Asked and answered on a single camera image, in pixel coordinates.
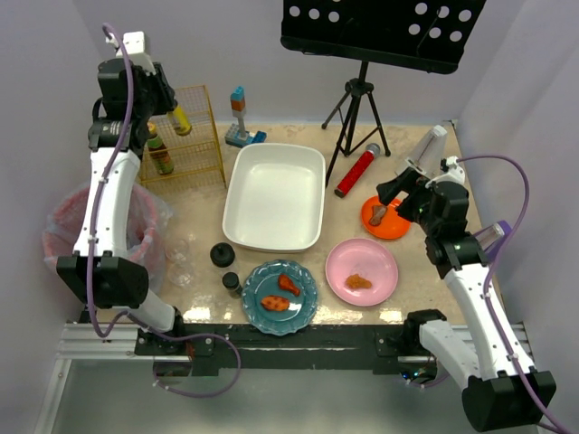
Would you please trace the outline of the orange plate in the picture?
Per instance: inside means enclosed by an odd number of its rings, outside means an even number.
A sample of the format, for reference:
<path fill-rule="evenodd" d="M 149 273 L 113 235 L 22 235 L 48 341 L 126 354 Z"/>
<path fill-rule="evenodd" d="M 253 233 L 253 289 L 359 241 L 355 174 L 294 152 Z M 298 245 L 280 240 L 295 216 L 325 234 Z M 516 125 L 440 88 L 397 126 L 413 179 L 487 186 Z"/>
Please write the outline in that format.
<path fill-rule="evenodd" d="M 403 237 L 410 229 L 411 223 L 400 217 L 396 211 L 402 201 L 393 199 L 387 206 L 387 211 L 377 225 L 370 223 L 374 216 L 374 208 L 381 206 L 377 195 L 365 201 L 361 208 L 360 219 L 365 229 L 373 236 L 381 240 L 392 241 Z"/>

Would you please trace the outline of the small yellow label bottle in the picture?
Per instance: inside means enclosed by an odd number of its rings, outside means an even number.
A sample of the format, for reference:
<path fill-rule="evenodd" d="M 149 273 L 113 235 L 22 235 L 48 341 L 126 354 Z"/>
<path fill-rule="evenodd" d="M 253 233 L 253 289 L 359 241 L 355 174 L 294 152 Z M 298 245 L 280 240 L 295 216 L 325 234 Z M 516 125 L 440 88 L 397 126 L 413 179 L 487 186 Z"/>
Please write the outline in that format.
<path fill-rule="evenodd" d="M 169 111 L 166 116 L 178 136 L 185 137 L 190 134 L 192 125 L 180 105 L 176 105 L 175 109 Z"/>

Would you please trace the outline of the red label sauce bottle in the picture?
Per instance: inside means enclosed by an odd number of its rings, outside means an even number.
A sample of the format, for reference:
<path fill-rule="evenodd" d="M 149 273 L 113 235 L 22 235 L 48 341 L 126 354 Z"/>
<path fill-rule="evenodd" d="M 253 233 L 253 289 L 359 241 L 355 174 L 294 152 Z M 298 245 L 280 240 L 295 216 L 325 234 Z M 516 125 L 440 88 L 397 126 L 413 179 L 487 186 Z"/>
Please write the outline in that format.
<path fill-rule="evenodd" d="M 153 122 L 147 123 L 149 138 L 147 140 L 147 149 L 154 167 L 160 175 L 170 175 L 174 172 L 174 163 L 168 153 L 166 145 L 157 133 L 157 127 Z"/>

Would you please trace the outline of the black lid shaker jar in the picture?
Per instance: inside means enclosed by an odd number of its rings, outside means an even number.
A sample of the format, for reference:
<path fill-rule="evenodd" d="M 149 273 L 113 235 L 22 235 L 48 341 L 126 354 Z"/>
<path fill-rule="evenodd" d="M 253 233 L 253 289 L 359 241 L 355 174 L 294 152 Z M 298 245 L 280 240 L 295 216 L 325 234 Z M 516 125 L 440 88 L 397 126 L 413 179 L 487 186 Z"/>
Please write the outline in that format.
<path fill-rule="evenodd" d="M 210 249 L 210 260 L 221 271 L 233 271 L 236 255 L 231 244 L 219 242 Z"/>

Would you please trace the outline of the small black cap spice jar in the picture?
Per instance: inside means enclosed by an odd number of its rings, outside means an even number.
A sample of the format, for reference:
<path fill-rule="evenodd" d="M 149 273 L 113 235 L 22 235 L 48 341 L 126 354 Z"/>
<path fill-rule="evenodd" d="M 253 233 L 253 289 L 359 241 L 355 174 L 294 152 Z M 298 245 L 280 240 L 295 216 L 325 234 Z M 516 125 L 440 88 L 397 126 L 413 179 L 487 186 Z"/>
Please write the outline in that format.
<path fill-rule="evenodd" d="M 229 271 L 222 277 L 222 284 L 231 297 L 239 297 L 242 293 L 242 285 L 237 273 Z"/>

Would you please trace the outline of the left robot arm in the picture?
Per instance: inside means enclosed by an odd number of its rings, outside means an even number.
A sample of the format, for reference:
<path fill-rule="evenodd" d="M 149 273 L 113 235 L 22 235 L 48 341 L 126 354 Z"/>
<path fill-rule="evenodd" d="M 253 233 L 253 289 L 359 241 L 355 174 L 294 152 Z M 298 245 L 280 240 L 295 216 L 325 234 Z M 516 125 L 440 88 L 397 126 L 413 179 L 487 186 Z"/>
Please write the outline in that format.
<path fill-rule="evenodd" d="M 146 268 L 128 255 L 132 189 L 149 138 L 147 123 L 177 107 L 160 63 L 121 58 L 98 67 L 101 97 L 88 132 L 90 189 L 72 253 L 56 262 L 58 276 L 95 316 L 116 309 L 148 332 L 173 335 L 181 325 L 175 307 L 149 287 Z"/>

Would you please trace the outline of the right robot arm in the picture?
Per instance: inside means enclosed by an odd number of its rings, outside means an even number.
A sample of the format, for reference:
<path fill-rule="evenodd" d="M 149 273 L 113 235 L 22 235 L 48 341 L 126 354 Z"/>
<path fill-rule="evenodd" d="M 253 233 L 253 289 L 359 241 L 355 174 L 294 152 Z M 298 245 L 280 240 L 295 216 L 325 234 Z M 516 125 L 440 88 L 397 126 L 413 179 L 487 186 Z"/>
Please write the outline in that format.
<path fill-rule="evenodd" d="M 408 315 L 402 341 L 436 357 L 459 386 L 476 431 L 539 423 L 555 394 L 555 379 L 535 367 L 498 301 L 487 257 L 466 229 L 470 195 L 463 182 L 431 181 L 408 167 L 376 191 L 382 204 L 407 194 L 396 211 L 424 231 L 427 257 L 456 299 L 473 345 L 433 309 Z"/>

